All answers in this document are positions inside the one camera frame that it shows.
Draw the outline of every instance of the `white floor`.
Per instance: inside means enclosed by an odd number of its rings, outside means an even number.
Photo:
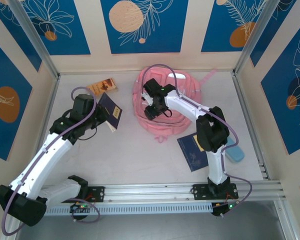
[[[207,72],[189,72],[201,80]],[[86,179],[92,185],[155,184],[206,182],[209,167],[191,172],[178,145],[177,138],[196,131],[193,123],[182,134],[170,136],[158,143],[154,135],[144,130],[134,116],[132,88],[138,71],[107,74],[63,75],[55,97],[48,126],[63,112],[72,108],[71,91],[107,78],[113,78],[118,91],[108,95],[122,109],[118,130],[112,133],[106,124],[97,128],[97,135],[88,141],[78,141],[57,164],[46,184],[62,182],[70,175]],[[248,180],[262,180],[258,160],[229,72],[217,72],[202,85],[202,104],[222,109],[226,121],[239,136],[239,146],[245,153],[240,163],[226,160],[227,172]]]

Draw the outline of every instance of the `book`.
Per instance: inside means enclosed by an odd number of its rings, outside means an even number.
[[[112,132],[118,129],[122,109],[104,92],[99,100],[99,104],[103,106],[109,113],[106,124]]]
[[[86,86],[90,89],[95,95],[102,94],[104,92],[116,89],[117,86],[112,78],[108,78],[103,81],[99,81],[97,83]]]
[[[197,133],[177,139],[191,172],[208,166],[206,151],[199,145]]]

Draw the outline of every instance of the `book cover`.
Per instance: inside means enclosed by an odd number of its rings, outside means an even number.
[[[206,151],[199,145],[197,133],[177,139],[191,172],[208,166]]]
[[[99,104],[107,110],[109,117],[106,121],[111,131],[114,132],[118,129],[120,117],[122,114],[122,109],[106,94],[103,93]]]
[[[117,86],[112,78],[108,78],[103,81],[99,81],[97,83],[86,86],[90,89],[95,95],[102,94],[104,92],[116,89]]]

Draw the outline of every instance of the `robotic arm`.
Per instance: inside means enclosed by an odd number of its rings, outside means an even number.
[[[146,92],[142,94],[142,99],[149,104],[145,108],[144,114],[149,120],[153,120],[165,111],[176,110],[196,123],[197,140],[206,151],[208,159],[210,199],[225,199],[229,188],[235,186],[230,183],[230,178],[226,176],[222,166],[222,155],[224,158],[225,154],[222,152],[222,148],[227,144],[230,133],[222,122],[206,114],[206,112],[211,112],[225,120],[222,110],[217,106],[209,108],[200,105],[192,99],[178,94],[176,88],[171,84],[162,87],[154,78],[147,81],[143,87]]]
[[[94,98],[88,94],[79,94],[72,109],[54,121],[43,146],[35,155],[25,170],[11,182],[9,186],[0,186],[0,204],[6,209],[9,199],[16,188],[20,186],[10,205],[8,213],[28,226],[34,226],[44,216],[47,209],[70,198],[84,199],[88,193],[88,182],[78,176],[70,176],[66,181],[42,190],[49,173],[61,157],[85,134],[88,129],[96,129],[109,116],[107,110],[97,104],[93,114],[82,124],[59,138],[49,150],[46,147],[62,132],[82,121],[92,111]],[[26,180],[22,178],[34,164],[40,154],[41,159],[34,166]]]

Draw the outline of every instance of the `blue sponge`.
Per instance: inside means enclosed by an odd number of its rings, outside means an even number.
[[[231,137],[228,137],[227,146],[233,145],[235,142],[232,140]],[[225,150],[225,156],[233,163],[239,163],[245,157],[245,153],[242,149],[237,145],[234,147],[227,148]]]

